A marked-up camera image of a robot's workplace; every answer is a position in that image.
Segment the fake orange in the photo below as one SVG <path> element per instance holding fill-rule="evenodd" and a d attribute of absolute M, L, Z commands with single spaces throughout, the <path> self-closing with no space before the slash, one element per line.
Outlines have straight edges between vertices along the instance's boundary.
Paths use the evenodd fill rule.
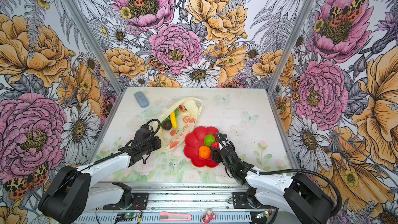
<path fill-rule="evenodd" d="M 210 147 L 203 145 L 199 148 L 199 157 L 201 159 L 208 159 L 211 156 Z"/>

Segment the fake small strawberry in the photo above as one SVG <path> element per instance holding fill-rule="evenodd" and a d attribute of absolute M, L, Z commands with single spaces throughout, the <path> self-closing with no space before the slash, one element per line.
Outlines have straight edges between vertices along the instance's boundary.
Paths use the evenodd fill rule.
<path fill-rule="evenodd" d="M 182 106 L 182 105 L 179 106 L 179 109 L 180 109 L 182 112 L 186 112 L 186 111 L 187 111 L 187 109 L 186 109 L 184 106 Z"/>

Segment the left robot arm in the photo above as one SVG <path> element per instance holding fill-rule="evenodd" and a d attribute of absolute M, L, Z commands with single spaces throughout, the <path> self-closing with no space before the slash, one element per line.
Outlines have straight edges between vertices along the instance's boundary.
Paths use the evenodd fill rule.
<path fill-rule="evenodd" d="M 71 224 L 84 212 L 106 205 L 128 208 L 133 203 L 132 189 L 124 183 L 95 187 L 115 172 L 127 169 L 145 155 L 161 148 L 159 129 L 142 125 L 126 145 L 103 159 L 78 168 L 63 167 L 41 197 L 38 209 L 61 224 Z"/>

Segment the cream printed plastic bag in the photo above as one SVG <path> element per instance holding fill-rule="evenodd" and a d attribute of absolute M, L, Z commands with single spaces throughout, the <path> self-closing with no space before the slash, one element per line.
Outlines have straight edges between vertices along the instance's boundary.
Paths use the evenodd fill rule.
<path fill-rule="evenodd" d="M 179 106 L 184 106 L 187 111 L 182 112 Z M 162 108 L 162 111 L 156 114 L 156 119 L 161 121 L 170 120 L 170 114 L 175 111 L 178 129 L 173 128 L 169 131 L 162 127 L 158 132 L 163 150 L 171 150 L 183 144 L 185 137 L 195 129 L 196 123 L 203 108 L 203 101 L 196 97 L 186 97 L 174 102 L 169 107 Z"/>

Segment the fake green lime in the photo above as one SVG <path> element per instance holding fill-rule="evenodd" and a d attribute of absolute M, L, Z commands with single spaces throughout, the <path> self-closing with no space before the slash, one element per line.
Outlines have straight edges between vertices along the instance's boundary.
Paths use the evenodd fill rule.
<path fill-rule="evenodd" d="M 207 146 L 207 147 L 211 147 L 212 144 L 214 144 L 216 141 L 217 140 L 216 140 L 214 135 L 208 134 L 204 138 L 204 145 Z"/>

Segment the fake dark purple fruit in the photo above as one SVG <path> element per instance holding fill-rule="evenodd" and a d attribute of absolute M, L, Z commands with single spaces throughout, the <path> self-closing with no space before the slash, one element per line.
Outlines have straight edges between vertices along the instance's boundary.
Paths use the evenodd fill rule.
<path fill-rule="evenodd" d="M 169 131 L 173 128 L 172 122 L 170 120 L 165 120 L 162 122 L 162 128 L 166 131 Z"/>

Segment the red flower-shaped plate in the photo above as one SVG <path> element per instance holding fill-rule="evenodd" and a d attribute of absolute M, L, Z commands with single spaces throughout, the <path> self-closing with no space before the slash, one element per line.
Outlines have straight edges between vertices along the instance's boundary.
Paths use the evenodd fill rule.
<path fill-rule="evenodd" d="M 211 156 L 208 159 L 201 159 L 199 157 L 199 148 L 204 145 L 205 136 L 208 134 L 216 136 L 217 132 L 219 132 L 219 130 L 215 127 L 196 127 L 193 132 L 189 133 L 185 137 L 185 147 L 183 152 L 195 167 L 215 168 L 219 165 L 212 159 L 212 150 L 214 149 L 212 147 L 210 147 Z"/>

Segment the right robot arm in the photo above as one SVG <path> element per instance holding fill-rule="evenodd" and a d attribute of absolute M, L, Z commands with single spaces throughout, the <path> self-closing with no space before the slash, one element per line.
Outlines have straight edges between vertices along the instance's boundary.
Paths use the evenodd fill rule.
<path fill-rule="evenodd" d="M 341 210 L 342 196 L 326 176 L 306 169 L 262 171 L 238 157 L 227 135 L 218 132 L 216 140 L 220 147 L 215 162 L 222 163 L 229 176 L 248 187 L 246 199 L 252 208 L 272 206 L 295 215 L 303 224 L 325 224 Z M 333 201 L 308 175 L 331 186 L 336 200 Z"/>

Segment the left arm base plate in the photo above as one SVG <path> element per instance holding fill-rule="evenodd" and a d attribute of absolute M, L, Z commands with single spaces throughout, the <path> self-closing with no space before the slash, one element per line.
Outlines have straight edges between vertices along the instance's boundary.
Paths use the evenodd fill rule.
<path fill-rule="evenodd" d="M 149 193 L 134 192 L 129 196 L 123 196 L 116 204 L 108 204 L 103 206 L 103 210 L 146 210 L 148 204 Z"/>

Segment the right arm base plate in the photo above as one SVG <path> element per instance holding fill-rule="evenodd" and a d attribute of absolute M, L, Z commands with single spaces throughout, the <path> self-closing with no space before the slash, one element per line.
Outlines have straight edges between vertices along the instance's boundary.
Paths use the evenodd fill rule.
<path fill-rule="evenodd" d="M 255 209 L 261 206 L 254 195 L 238 191 L 232 193 L 232 204 L 234 209 Z"/>

